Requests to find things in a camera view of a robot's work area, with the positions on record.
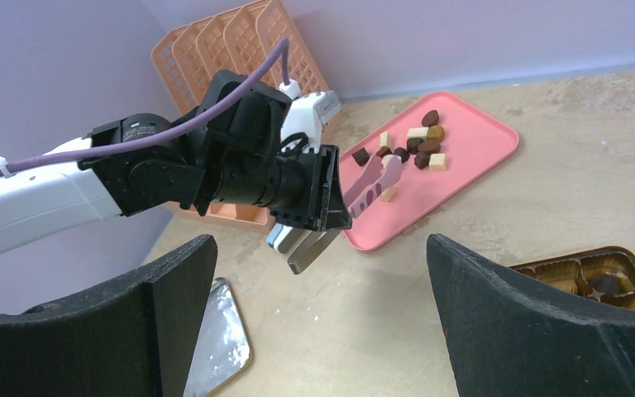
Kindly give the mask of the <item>pink plastic tray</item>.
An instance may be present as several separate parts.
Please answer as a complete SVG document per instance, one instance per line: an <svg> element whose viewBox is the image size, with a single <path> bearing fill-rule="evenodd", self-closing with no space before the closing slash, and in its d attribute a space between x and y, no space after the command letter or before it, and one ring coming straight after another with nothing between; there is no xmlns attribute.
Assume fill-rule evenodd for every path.
<svg viewBox="0 0 635 397"><path fill-rule="evenodd" d="M383 133L389 135L391 149L405 147L425 115L433 110L438 111L445 132L440 150L422 161L411 155L402 165L393 197L376 199L353 221L344 234L358 251L382 247L518 148L519 135L512 127L453 93L436 91L342 152L339 165L342 188L351 187L362 173L353 153L364 149L373 155L382 146Z"/></svg>

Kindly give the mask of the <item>gold chocolate box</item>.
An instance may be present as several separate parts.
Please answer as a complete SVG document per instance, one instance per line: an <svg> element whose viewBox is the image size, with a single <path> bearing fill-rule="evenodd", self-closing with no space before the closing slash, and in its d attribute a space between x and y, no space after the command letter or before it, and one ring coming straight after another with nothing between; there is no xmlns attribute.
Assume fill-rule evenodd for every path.
<svg viewBox="0 0 635 397"><path fill-rule="evenodd" d="M567 293L635 311L635 253L628 248L596 247L511 268Z"/></svg>

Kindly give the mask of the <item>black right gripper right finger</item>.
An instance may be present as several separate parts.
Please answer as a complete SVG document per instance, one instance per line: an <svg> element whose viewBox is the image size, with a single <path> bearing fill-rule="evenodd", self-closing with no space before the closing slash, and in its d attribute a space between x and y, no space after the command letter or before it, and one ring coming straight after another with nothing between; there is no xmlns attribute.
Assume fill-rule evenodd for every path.
<svg viewBox="0 0 635 397"><path fill-rule="evenodd" d="M442 234L427 268L462 396L635 396L635 311L569 294Z"/></svg>

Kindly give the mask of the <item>grey blue stapler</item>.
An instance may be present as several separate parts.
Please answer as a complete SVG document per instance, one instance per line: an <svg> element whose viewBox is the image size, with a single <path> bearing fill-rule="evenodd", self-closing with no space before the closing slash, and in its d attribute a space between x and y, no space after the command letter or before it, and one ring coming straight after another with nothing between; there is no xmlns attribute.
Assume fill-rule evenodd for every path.
<svg viewBox="0 0 635 397"><path fill-rule="evenodd" d="M301 232L294 227L276 223L266 238L270 248L280 254L287 254L294 247Z"/></svg>

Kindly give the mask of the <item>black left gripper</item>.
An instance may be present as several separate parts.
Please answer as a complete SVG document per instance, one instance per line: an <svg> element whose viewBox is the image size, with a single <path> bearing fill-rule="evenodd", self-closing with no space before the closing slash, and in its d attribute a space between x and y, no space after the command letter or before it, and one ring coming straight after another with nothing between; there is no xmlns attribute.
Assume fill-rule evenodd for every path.
<svg viewBox="0 0 635 397"><path fill-rule="evenodd" d="M263 167L259 155L233 152L220 166L208 201L268 208L276 222L313 231L287 260L300 275L352 225L339 181L339 154L338 146L323 145L316 153L276 155Z"/></svg>

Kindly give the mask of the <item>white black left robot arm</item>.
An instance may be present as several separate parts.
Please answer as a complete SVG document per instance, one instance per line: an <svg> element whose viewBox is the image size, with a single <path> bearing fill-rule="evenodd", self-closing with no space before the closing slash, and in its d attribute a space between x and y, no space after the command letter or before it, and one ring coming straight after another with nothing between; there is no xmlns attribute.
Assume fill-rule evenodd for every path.
<svg viewBox="0 0 635 397"><path fill-rule="evenodd" d="M164 203L205 215L214 204L267 208L283 225L312 232L351 227L339 185L333 145L311 148L308 123L285 128L311 98L292 99L245 78L216 73L202 103L184 116L191 122L223 99L227 110L162 141L172 124L139 113L110 122L56 149L85 149L67 160L0 174L0 254L81 224L130 217Z"/></svg>

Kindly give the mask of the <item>silver foil tray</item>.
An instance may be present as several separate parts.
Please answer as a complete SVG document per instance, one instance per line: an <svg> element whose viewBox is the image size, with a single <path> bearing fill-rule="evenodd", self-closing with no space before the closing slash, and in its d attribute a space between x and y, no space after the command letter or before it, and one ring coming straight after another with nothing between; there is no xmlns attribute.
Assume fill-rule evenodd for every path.
<svg viewBox="0 0 635 397"><path fill-rule="evenodd" d="M216 278L196 342L185 396L213 396L249 368L250 338L230 282Z"/></svg>

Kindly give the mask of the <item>pink tongs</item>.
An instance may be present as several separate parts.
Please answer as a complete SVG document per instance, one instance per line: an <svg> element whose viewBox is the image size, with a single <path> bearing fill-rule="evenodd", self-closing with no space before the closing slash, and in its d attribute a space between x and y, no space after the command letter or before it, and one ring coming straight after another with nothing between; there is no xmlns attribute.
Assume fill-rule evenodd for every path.
<svg viewBox="0 0 635 397"><path fill-rule="evenodd" d="M358 218L386 189L395 186L402 169L403 163L396 155L387 155L386 160L371 157L343 195L351 218Z"/></svg>

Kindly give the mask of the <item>orange plastic file organizer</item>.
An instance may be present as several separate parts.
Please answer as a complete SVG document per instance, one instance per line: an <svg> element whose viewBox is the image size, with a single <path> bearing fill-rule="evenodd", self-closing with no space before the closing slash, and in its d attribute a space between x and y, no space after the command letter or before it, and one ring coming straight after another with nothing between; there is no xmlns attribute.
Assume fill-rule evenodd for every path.
<svg viewBox="0 0 635 397"><path fill-rule="evenodd" d="M205 135L229 145L232 153L274 145L279 152L280 131L254 135L243 127L232 130L243 103L260 95L284 94L281 83L298 82L300 94L329 91L307 46L280 1L255 1L170 31L153 49L152 58L167 89L188 122L233 93L249 74L259 79L250 91L217 117L178 137L189 148L194 137ZM175 204L177 214L204 217L209 222L263 232L278 223L268 208L203 200L188 207Z"/></svg>

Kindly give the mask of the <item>dark chocolate piece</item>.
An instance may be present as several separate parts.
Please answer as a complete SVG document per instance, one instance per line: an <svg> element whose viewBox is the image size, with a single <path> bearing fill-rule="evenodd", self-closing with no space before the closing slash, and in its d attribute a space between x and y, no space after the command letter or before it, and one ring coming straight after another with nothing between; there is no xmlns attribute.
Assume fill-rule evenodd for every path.
<svg viewBox="0 0 635 397"><path fill-rule="evenodd" d="M360 167L365 166L370 160L370 153L364 147L354 151L351 156L355 163Z"/></svg>
<svg viewBox="0 0 635 397"><path fill-rule="evenodd" d="M433 127L438 125L440 122L440 114L436 109L430 110L429 112L427 112L422 120L421 120L421 125L423 127Z"/></svg>

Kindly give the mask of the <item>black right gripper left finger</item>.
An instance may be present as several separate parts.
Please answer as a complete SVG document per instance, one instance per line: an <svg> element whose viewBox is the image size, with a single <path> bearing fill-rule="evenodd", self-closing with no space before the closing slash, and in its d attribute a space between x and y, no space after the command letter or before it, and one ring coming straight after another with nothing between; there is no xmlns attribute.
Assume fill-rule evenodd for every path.
<svg viewBox="0 0 635 397"><path fill-rule="evenodd" d="M0 396L181 396L217 254L201 235L99 285L0 314Z"/></svg>

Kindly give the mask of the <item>dark chocolate piece top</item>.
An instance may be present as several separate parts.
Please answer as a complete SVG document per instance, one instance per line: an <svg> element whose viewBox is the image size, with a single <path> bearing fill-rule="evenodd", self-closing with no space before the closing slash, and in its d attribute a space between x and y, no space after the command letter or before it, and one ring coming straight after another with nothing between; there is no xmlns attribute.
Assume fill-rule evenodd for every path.
<svg viewBox="0 0 635 397"><path fill-rule="evenodd" d="M430 110L429 112L427 112L422 120L421 120L421 125L423 127L433 127L438 125L440 122L440 114L436 109Z"/></svg>

